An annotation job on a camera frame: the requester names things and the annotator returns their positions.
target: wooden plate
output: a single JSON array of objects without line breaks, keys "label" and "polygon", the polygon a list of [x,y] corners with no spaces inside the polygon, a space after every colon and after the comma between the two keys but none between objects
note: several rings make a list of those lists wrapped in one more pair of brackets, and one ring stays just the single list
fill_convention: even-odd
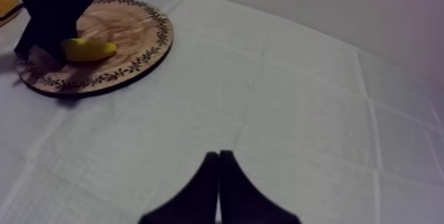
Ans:
[{"label": "wooden plate", "polygon": [[77,30],[82,38],[115,43],[117,54],[104,61],[54,69],[53,59],[34,48],[28,61],[17,64],[26,85],[54,97],[107,93],[152,71],[168,53],[173,38],[165,14],[135,0],[96,0],[77,22]]}]

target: black object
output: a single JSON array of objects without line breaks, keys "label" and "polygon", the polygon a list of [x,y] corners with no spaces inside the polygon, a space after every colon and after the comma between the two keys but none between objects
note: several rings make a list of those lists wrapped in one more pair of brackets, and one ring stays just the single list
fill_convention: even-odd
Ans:
[{"label": "black object", "polygon": [[40,46],[60,63],[65,54],[60,42],[77,38],[76,22],[94,0],[22,0],[31,20],[15,48],[19,58],[27,60],[30,48]]},{"label": "black object", "polygon": [[210,152],[185,188],[139,224],[214,224],[218,181],[219,155]]},{"label": "black object", "polygon": [[300,224],[249,181],[232,151],[221,151],[220,199],[224,224]]}]

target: round wooden board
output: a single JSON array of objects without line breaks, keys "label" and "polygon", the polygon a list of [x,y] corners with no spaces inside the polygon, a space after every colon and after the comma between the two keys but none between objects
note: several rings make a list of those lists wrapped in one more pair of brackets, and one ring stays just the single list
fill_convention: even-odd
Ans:
[{"label": "round wooden board", "polygon": [[152,71],[168,53],[172,25],[160,10],[135,0],[96,0],[77,22],[81,38],[115,43],[117,54],[99,62],[51,67],[52,58],[33,48],[17,64],[20,78],[54,97],[85,97],[126,86]]}]

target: table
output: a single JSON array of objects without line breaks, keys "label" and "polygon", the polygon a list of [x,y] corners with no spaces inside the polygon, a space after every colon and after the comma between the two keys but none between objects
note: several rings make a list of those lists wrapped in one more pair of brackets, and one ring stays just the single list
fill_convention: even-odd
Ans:
[{"label": "table", "polygon": [[220,149],[306,224],[444,218],[439,87],[255,9],[140,1],[170,17],[173,47],[94,98],[27,89],[12,49],[28,16],[0,28],[0,223],[137,223]]}]

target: decorative leaf border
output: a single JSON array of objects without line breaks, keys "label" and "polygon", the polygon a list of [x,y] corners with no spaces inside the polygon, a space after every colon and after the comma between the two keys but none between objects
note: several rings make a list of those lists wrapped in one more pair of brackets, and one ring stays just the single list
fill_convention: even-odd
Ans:
[{"label": "decorative leaf border", "polygon": [[132,74],[136,71],[140,71],[141,66],[144,63],[149,63],[151,57],[159,53],[159,50],[162,46],[168,44],[170,40],[168,40],[168,34],[170,32],[169,27],[167,26],[168,19],[164,16],[164,14],[158,12],[153,7],[148,4],[136,1],[136,0],[96,0],[93,4],[110,4],[110,3],[119,3],[126,4],[129,6],[141,7],[145,11],[148,12],[148,15],[151,19],[157,22],[156,27],[159,29],[157,31],[157,46],[151,47],[151,49],[147,50],[142,56],[137,57],[135,60],[131,61],[131,64],[125,68],[119,68],[112,73],[103,73],[94,78],[88,78],[85,81],[81,82],[67,82],[63,79],[54,79],[51,76],[44,76],[42,72],[37,68],[33,61],[21,61],[20,66],[23,67],[24,72],[30,73],[31,79],[37,80],[37,83],[43,84],[44,86],[53,87],[59,91],[72,91],[76,89],[85,89],[87,87],[93,87],[97,84],[101,83],[109,83],[111,81],[117,81],[119,78],[124,77],[126,75]]}]

